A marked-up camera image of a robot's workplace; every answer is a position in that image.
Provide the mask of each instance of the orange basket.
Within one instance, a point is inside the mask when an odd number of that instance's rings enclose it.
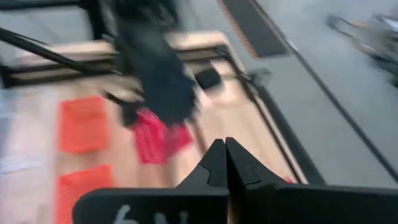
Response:
[[[64,101],[60,106],[60,149],[82,153],[106,149],[106,102],[100,96]]]
[[[114,187],[111,169],[103,165],[63,175],[57,183],[56,224],[72,224],[72,209],[84,194],[100,188]]]

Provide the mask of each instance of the wooden platform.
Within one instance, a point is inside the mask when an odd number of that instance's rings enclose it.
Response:
[[[179,49],[229,45],[220,32],[174,34],[169,40],[171,45]],[[101,55],[113,51],[105,42],[59,46],[53,50],[69,55]],[[21,53],[21,60],[29,64],[48,63],[26,52]],[[234,75],[225,61],[215,60],[211,64],[222,76]],[[187,70],[192,75],[201,69],[200,65],[187,65]],[[136,80],[130,82],[139,86]],[[17,97],[1,158],[3,175],[0,179],[0,223],[53,223],[55,183],[58,177],[96,165],[110,165],[118,187],[176,186],[197,165],[214,139],[227,136],[236,138],[276,174],[295,180],[254,103],[246,98],[240,83],[231,78],[224,80],[223,91],[212,95],[196,89],[200,102],[197,126],[188,124],[195,142],[170,158],[167,166],[140,164],[132,132],[121,126],[119,107],[110,101],[107,101],[110,147],[101,152],[83,155],[61,153],[57,139],[59,103],[99,95],[100,90],[104,89],[121,97],[138,98],[116,83],[121,83],[120,77],[109,75],[13,90]],[[270,116],[264,105],[263,111]],[[271,125],[284,144],[275,124]],[[305,181],[287,146],[285,150],[300,178]]]

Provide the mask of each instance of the floor mat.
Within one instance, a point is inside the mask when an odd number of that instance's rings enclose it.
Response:
[[[255,58],[289,52],[277,28],[255,0],[218,0],[231,25]]]

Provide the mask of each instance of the red plastic basket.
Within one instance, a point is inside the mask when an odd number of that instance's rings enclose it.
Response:
[[[289,184],[294,184],[294,180],[291,177],[284,177],[284,180]]]
[[[185,125],[169,129],[150,110],[138,112],[138,122],[132,126],[136,149],[143,164],[166,164],[172,156],[192,142],[192,136]],[[167,135],[172,134],[172,142]]]
[[[109,166],[98,166],[63,175],[57,183],[56,224],[72,224],[72,209],[84,194],[114,187]]]
[[[82,153],[108,147],[106,102],[102,97],[62,102],[60,119],[61,151]]]

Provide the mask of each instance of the concrete floor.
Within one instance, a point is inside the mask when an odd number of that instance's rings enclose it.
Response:
[[[394,151],[398,91],[388,84],[387,75],[373,69],[361,52],[323,24],[328,13],[366,21],[374,12],[387,12],[393,0],[259,0],[259,4],[398,170],[398,152]],[[254,60],[214,0],[180,0],[180,8],[183,29],[221,30],[247,70],[266,67],[272,72],[267,89],[327,183],[397,187],[296,57]],[[88,38],[82,17],[76,8],[32,11],[0,14],[0,24],[56,44]],[[2,44],[0,55],[11,62],[14,49]]]

